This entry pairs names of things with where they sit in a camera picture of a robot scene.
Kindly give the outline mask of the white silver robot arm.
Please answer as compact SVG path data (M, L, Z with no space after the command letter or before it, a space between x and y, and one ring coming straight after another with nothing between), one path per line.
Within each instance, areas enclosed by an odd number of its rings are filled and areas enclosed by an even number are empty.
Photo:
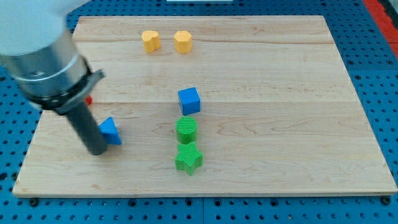
M1 63L42 110L87 114L85 99L104 77L91 70L66 23L67 15L87 2L1 1Z

